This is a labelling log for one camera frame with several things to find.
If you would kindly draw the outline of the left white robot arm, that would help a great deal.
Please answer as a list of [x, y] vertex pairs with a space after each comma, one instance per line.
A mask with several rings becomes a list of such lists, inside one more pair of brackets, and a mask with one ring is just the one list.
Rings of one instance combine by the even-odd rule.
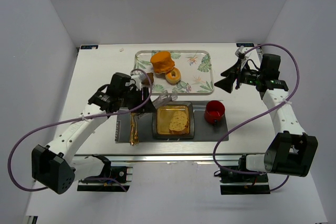
[[109, 84], [101, 86], [88, 100], [80, 118], [72, 122], [46, 146], [32, 151], [32, 176], [47, 188], [63, 194], [78, 180], [112, 180], [111, 162], [103, 155], [92, 154], [76, 159], [75, 154], [95, 130], [113, 115], [130, 113], [130, 144], [139, 142], [138, 121], [148, 113], [177, 99], [177, 93], [164, 91], [151, 100], [152, 82], [143, 70], [131, 75], [113, 74]]

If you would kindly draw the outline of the toasted bread slice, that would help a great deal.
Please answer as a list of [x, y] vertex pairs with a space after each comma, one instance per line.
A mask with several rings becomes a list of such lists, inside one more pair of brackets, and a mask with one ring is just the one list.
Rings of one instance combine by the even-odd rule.
[[175, 111], [170, 120], [169, 131], [172, 134], [186, 134], [188, 132], [189, 120], [184, 111]]

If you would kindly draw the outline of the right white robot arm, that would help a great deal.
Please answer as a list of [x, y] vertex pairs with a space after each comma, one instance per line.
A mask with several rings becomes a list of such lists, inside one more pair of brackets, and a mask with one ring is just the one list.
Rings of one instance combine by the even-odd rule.
[[241, 84], [254, 86], [268, 109], [275, 138], [263, 154], [242, 157], [243, 172], [273, 173], [305, 177], [315, 156], [318, 141], [299, 124], [288, 101], [288, 86], [279, 79], [280, 56], [263, 54], [260, 67], [251, 69], [248, 59], [238, 55], [237, 62], [221, 73], [222, 80], [214, 85], [228, 93]]

